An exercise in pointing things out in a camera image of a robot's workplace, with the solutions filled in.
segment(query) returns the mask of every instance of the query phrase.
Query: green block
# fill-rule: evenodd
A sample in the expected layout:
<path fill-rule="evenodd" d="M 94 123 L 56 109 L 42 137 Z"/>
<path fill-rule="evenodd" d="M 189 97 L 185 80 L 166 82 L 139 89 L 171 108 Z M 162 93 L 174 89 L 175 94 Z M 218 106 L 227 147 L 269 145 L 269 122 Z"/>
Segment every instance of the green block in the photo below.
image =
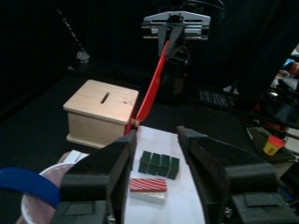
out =
<path fill-rule="evenodd" d="M 171 165 L 171 157 L 163 154 L 162 165 L 160 165 L 160 169 L 159 169 L 159 172 L 158 172 L 159 176 L 163 176 L 163 177 L 167 176 L 167 173 L 170 171 L 170 165 Z"/>
<path fill-rule="evenodd" d="M 140 157 L 140 163 L 138 168 L 138 171 L 142 173 L 147 173 L 148 165 L 151 162 L 151 156 L 152 156 L 152 152 L 144 150 L 143 156 Z"/>
<path fill-rule="evenodd" d="M 147 169 L 148 174 L 156 175 L 159 168 L 160 168 L 160 163 L 162 163 L 162 155 L 154 153 L 151 162 L 148 165 L 148 169 Z"/>
<path fill-rule="evenodd" d="M 181 169 L 181 159 L 178 157 L 172 157 L 171 160 L 171 169 L 167 174 L 168 179 L 175 179 Z"/>

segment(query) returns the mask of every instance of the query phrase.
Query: wooden box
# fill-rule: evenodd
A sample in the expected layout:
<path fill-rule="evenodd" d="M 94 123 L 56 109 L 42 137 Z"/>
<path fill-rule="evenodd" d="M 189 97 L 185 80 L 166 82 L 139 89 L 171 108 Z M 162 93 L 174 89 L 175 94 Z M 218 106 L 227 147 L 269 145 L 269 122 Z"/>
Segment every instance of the wooden box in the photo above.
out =
<path fill-rule="evenodd" d="M 68 111 L 68 141 L 103 148 L 131 126 L 138 91 L 88 80 L 63 105 Z"/>

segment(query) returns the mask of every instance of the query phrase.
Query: red rod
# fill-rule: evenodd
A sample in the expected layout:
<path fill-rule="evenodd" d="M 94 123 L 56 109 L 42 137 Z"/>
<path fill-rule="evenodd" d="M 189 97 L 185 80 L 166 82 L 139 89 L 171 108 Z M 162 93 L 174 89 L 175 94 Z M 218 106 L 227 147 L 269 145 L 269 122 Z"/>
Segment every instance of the red rod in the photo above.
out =
<path fill-rule="evenodd" d="M 138 123 L 140 123 L 147 118 L 151 108 L 154 106 L 155 96 L 156 96 L 156 92 L 158 92 L 158 89 L 160 86 L 162 72 L 164 70 L 167 46 L 168 46 L 168 41 L 166 42 L 164 47 L 163 47 L 163 53 L 162 53 L 162 57 L 159 59 L 158 66 L 156 66 L 156 69 L 154 72 L 154 78 L 152 78 L 152 81 L 150 84 L 150 88 L 147 89 L 142 107 L 136 114 L 136 122 Z"/>

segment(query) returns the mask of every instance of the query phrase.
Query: yellow object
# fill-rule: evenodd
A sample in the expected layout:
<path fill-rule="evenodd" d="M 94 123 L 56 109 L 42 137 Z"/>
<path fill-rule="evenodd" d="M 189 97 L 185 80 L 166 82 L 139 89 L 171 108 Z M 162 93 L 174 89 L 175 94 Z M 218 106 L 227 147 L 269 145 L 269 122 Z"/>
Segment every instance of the yellow object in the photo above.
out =
<path fill-rule="evenodd" d="M 270 136 L 266 141 L 263 151 L 269 156 L 274 156 L 278 150 L 285 147 L 285 145 L 285 141 L 281 138 L 278 138 L 277 136 Z"/>

